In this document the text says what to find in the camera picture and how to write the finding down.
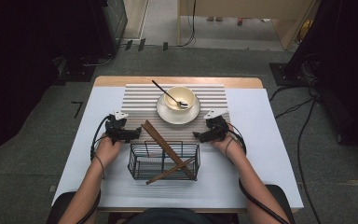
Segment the cream ceramic bowl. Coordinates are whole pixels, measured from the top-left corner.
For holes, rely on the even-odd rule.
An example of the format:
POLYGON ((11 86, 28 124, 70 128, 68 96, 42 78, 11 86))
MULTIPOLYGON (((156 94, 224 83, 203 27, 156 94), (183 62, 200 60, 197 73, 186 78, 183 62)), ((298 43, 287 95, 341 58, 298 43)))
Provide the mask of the cream ceramic bowl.
POLYGON ((165 105, 175 111, 190 109, 196 101, 195 93, 183 86, 172 87, 163 94, 165 105))

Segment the dark cabinet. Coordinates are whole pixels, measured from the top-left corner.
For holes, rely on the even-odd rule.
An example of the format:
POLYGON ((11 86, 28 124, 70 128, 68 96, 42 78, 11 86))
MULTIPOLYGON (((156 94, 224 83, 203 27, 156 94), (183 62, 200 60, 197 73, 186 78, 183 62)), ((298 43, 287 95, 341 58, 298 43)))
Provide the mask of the dark cabinet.
POLYGON ((124 0, 102 0, 102 3, 103 14, 113 44, 113 54, 116 55, 128 22, 124 0))

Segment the person's left hand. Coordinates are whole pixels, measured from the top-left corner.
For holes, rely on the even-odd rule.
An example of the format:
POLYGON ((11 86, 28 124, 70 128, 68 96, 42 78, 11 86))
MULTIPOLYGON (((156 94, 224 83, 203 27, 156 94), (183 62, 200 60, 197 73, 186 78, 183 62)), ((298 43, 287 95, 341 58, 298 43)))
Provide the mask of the person's left hand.
POLYGON ((96 152, 94 153, 94 157, 97 162, 101 164, 101 166, 105 169, 111 162, 113 162, 123 145, 122 141, 116 141, 115 143, 112 140, 103 134, 98 143, 96 152))

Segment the black curtain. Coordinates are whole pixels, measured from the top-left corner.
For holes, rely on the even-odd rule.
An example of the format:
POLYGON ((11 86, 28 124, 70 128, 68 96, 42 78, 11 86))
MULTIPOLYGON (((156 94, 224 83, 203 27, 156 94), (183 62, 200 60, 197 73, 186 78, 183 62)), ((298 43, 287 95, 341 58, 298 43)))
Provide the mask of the black curtain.
POLYGON ((284 73, 297 77, 306 64, 340 141, 358 145, 358 0, 322 0, 284 73))
POLYGON ((54 59, 81 65, 97 52, 94 8, 94 0, 0 0, 0 146, 59 78, 54 59))

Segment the yellow object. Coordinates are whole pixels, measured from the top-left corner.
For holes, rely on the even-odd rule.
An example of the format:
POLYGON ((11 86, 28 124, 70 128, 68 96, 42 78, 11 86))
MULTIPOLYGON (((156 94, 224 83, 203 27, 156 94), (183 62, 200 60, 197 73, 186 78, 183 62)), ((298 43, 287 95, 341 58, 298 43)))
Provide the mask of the yellow object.
POLYGON ((305 35, 308 33, 310 27, 312 26, 313 20, 306 20, 302 27, 300 28, 300 31, 298 32, 297 35, 297 41, 301 42, 304 38, 305 35))

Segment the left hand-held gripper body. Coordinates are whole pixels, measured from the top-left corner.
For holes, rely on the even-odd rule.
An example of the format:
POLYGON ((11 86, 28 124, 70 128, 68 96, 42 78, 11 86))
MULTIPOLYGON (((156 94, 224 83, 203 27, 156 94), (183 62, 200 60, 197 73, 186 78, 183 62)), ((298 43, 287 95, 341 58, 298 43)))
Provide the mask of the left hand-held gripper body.
POLYGON ((105 134, 111 139, 113 144, 121 140, 125 143, 130 142, 129 135, 124 129, 128 116, 127 113, 117 110, 115 110, 113 114, 107 116, 107 121, 105 122, 105 134))

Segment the grey striped placemat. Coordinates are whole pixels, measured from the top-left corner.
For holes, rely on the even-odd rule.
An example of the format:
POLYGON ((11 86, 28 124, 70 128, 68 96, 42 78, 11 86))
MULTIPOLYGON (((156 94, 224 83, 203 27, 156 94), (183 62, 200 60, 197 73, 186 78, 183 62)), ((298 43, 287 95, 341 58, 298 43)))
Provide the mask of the grey striped placemat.
MULTIPOLYGON (((193 132, 209 130, 204 116, 211 109, 227 109, 227 95, 223 84, 185 84, 200 100, 198 116, 186 124, 170 124, 157 111, 158 98, 163 92, 153 84, 128 84, 125 87, 121 112, 127 113, 126 130, 135 130, 148 120, 166 141, 198 143, 193 132)), ((223 115, 230 122, 229 112, 223 115)))

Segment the light wooden desk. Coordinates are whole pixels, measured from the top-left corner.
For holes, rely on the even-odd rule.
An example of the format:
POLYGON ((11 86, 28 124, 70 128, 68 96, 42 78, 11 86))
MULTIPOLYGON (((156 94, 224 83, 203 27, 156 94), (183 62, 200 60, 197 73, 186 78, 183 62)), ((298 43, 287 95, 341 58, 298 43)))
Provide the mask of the light wooden desk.
POLYGON ((283 49, 289 49, 321 0, 177 0, 177 43, 183 16, 271 19, 283 49))

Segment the black handled metal spoon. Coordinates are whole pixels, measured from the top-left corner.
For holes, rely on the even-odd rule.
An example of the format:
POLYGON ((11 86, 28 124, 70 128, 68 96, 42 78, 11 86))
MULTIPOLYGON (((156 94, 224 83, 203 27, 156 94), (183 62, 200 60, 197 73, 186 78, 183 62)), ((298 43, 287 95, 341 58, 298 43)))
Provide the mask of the black handled metal spoon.
POLYGON ((169 96, 172 100, 174 100, 179 108, 183 108, 183 109, 189 108, 188 103, 182 102, 182 101, 177 101, 176 99, 174 99, 167 91, 165 91, 162 87, 160 87, 159 84, 155 80, 152 80, 152 83, 156 87, 158 87, 161 91, 163 91, 167 96, 169 96))

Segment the person's right hand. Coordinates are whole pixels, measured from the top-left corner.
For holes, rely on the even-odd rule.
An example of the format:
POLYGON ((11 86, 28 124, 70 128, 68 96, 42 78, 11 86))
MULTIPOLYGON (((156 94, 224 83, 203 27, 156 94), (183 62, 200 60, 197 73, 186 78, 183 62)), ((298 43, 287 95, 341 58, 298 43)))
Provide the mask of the person's right hand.
POLYGON ((232 127, 229 128, 229 131, 223 140, 213 140, 211 144, 218 148, 233 164, 237 164, 239 161, 243 161, 246 158, 240 143, 240 138, 233 132, 232 127))

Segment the black wire basket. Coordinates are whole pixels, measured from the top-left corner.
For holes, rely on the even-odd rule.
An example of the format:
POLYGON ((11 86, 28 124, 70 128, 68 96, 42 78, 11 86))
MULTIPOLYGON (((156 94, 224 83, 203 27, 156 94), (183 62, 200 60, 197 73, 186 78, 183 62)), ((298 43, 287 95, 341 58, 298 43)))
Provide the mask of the black wire basket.
MULTIPOLYGON (((186 161, 190 158, 195 160, 185 168, 186 172, 193 173, 193 179, 185 179, 182 171, 169 175, 162 180, 196 180, 200 168, 200 145, 183 142, 170 142, 169 146, 179 159, 186 161)), ((131 144, 128 169, 136 180, 149 180, 164 171, 168 171, 177 163, 157 143, 150 141, 142 144, 131 144)))

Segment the person's dark clothing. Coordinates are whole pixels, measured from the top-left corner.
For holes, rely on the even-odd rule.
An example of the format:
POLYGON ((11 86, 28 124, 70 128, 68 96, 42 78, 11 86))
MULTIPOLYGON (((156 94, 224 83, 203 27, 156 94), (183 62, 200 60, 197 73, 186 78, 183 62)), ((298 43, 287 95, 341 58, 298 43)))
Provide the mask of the person's dark clothing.
POLYGON ((109 224, 239 224, 236 214, 196 213, 189 209, 154 208, 142 213, 111 213, 109 224))

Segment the white table cover sheet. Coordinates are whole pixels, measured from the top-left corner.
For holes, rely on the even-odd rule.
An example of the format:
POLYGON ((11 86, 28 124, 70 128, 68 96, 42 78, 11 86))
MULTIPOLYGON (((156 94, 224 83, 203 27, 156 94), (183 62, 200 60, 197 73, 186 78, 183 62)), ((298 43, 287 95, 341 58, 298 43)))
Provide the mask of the white table cover sheet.
MULTIPOLYGON (((56 194, 76 191, 90 164, 90 146, 101 119, 122 107, 123 87, 92 89, 56 194)), ((247 147, 247 158, 266 184, 277 185, 290 207, 303 202, 291 162, 272 114, 264 89, 227 89, 230 121, 247 147)), ((146 185, 131 177, 127 168, 130 149, 125 145, 118 158, 105 169, 102 183, 102 211, 130 211, 149 207, 191 208, 198 211, 243 211, 245 200, 233 165, 215 148, 200 146, 200 172, 196 181, 159 180, 146 185)))

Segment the black stand base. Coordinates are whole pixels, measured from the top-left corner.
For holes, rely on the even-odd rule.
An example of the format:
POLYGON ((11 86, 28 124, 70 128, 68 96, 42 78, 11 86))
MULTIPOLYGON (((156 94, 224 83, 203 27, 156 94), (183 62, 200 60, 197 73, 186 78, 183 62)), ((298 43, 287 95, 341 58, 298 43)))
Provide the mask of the black stand base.
POLYGON ((288 63, 270 63, 269 67, 277 86, 307 87, 309 85, 302 72, 288 63))
POLYGON ((63 57, 54 59, 53 64, 59 72, 56 85, 65 85, 67 82, 90 82, 95 71, 94 66, 67 61, 63 57))

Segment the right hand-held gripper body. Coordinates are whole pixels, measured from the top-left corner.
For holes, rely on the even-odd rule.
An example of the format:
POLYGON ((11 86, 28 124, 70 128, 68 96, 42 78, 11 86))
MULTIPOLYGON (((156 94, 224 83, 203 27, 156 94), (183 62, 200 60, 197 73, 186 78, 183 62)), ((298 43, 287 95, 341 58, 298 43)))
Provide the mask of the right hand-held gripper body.
POLYGON ((227 109, 211 109, 205 116, 206 126, 209 128, 207 135, 210 141, 221 141, 225 138, 228 132, 228 125, 223 115, 228 112, 227 109))

